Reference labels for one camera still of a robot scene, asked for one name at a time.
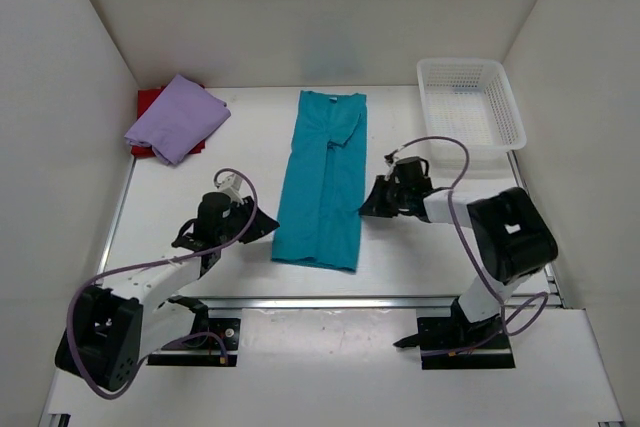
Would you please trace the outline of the teal t shirt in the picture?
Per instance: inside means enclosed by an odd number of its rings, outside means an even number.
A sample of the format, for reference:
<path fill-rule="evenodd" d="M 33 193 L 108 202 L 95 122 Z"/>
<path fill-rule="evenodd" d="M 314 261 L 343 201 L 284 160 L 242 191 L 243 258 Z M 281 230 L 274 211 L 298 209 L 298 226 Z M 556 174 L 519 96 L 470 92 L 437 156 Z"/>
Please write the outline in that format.
<path fill-rule="evenodd" d="M 302 91 L 272 259 L 357 270 L 365 200 L 367 97 Z"/>

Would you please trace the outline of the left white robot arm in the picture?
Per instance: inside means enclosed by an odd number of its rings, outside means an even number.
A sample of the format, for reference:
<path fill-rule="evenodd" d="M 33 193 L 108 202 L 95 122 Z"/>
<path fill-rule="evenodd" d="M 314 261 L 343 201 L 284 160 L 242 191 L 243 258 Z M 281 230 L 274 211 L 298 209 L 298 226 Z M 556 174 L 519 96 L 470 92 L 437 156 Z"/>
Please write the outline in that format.
<path fill-rule="evenodd" d="M 212 331 L 207 305 L 180 294 L 220 260 L 223 248 L 249 244 L 279 228 L 250 197 L 202 197 L 194 218 L 178 230 L 160 265 L 132 270 L 107 287 L 90 283 L 75 294 L 54 364 L 112 400 L 130 386 L 146 358 L 163 349 L 227 347 Z"/>

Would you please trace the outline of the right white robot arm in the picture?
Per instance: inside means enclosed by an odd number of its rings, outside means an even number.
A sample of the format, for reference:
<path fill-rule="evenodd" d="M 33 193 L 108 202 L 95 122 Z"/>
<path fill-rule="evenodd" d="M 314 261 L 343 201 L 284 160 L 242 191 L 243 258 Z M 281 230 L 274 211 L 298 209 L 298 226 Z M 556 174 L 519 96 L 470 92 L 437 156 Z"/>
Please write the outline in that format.
<path fill-rule="evenodd" d="M 395 161 L 378 175 L 359 214 L 454 226 L 476 270 L 449 322 L 450 337 L 464 347 L 476 344 L 515 290 L 558 255 L 555 238 L 523 188 L 480 197 L 435 187 L 428 161 L 417 156 Z"/>

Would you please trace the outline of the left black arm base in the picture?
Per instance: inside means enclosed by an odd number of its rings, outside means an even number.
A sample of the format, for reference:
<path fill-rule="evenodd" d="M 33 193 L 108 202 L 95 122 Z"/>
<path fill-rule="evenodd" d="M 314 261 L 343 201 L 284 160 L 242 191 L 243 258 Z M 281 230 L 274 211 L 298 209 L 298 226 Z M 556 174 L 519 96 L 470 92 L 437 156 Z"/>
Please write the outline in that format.
<path fill-rule="evenodd" d="M 193 315 L 187 340 L 173 340 L 167 347 L 151 353 L 149 366 L 236 367 L 241 333 L 240 317 L 213 314 L 201 300 L 175 296 L 168 304 Z"/>

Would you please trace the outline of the lilac t shirt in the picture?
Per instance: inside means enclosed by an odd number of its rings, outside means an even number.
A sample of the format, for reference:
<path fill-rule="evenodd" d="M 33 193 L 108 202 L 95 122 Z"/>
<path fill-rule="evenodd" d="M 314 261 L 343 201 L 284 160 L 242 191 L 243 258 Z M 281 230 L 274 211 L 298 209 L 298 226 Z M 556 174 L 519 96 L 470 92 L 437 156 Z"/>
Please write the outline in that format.
<path fill-rule="evenodd" d="M 150 148 L 162 163 L 177 166 L 230 117 L 224 101 L 176 74 L 124 138 L 130 146 Z"/>

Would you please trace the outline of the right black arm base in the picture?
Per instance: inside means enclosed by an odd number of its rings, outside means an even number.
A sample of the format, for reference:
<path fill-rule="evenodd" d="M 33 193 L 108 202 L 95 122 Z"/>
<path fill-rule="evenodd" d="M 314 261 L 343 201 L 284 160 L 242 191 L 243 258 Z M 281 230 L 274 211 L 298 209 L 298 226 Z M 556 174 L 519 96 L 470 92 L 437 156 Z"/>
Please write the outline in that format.
<path fill-rule="evenodd" d="M 396 341 L 418 348 L 423 370 L 501 370 L 516 367 L 509 338 L 497 321 L 465 330 L 452 317 L 418 317 L 417 332 Z"/>

